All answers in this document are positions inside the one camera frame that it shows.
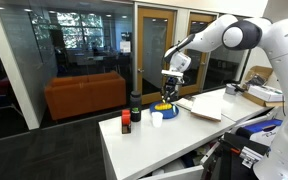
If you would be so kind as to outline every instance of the sofa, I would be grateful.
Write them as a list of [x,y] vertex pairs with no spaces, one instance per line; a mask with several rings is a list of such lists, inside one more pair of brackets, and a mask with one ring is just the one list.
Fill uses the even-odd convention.
[[125,80],[115,71],[53,78],[44,93],[55,121],[126,104]]

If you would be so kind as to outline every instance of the glass door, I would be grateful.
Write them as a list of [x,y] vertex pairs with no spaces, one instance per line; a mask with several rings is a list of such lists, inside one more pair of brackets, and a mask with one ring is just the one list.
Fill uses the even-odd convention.
[[[203,31],[215,18],[214,15],[191,13],[187,35]],[[180,95],[202,92],[206,74],[207,53],[188,49],[186,54],[192,62],[191,68],[184,72],[185,84],[180,89]]]
[[175,12],[161,9],[138,9],[137,89],[142,103],[161,100],[164,53],[172,45]]

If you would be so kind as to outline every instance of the equipment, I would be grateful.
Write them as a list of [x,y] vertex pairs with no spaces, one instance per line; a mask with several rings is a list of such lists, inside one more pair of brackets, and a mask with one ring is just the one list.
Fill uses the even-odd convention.
[[[280,82],[288,108],[288,19],[272,24],[264,18],[238,21],[232,15],[224,15],[204,31],[189,35],[164,55],[170,68],[162,71],[167,77],[162,99],[172,101],[178,96],[183,83],[182,73],[191,62],[181,51],[210,52],[222,44],[230,50],[262,48]],[[271,151],[254,165],[254,172],[259,179],[288,179],[288,117],[274,138]]]

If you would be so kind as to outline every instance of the white cup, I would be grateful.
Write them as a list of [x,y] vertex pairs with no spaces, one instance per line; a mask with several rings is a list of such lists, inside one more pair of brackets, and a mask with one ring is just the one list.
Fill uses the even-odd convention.
[[154,127],[161,127],[163,122],[163,114],[161,112],[152,112],[152,123]]

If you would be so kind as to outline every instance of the black bottle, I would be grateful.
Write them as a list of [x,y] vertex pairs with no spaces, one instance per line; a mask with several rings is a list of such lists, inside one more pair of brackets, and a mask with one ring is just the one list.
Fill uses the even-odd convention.
[[142,97],[138,91],[132,91],[130,97],[131,121],[138,122],[141,120]]

